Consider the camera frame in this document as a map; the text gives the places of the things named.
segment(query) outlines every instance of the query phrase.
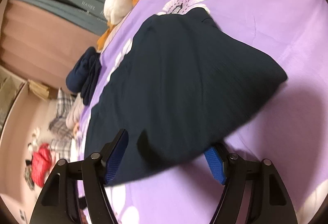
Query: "metal screw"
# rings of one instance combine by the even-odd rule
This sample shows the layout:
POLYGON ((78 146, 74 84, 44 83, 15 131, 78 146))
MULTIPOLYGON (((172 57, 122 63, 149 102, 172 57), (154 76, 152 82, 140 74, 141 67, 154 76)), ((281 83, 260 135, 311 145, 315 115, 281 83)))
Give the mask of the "metal screw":
POLYGON ((91 158, 92 159, 98 159, 100 157, 100 154, 99 153, 93 153, 91 154, 91 158))
POLYGON ((58 162, 57 162, 58 166, 62 166, 65 163, 66 163, 66 160, 65 159, 59 159, 58 162))
POLYGON ((238 155, 236 153, 230 153, 229 157, 232 159, 232 160, 236 160, 238 159, 238 155))
POLYGON ((267 166, 271 166, 271 164, 272 164, 271 160, 269 160, 269 159, 264 159, 263 163, 267 166))

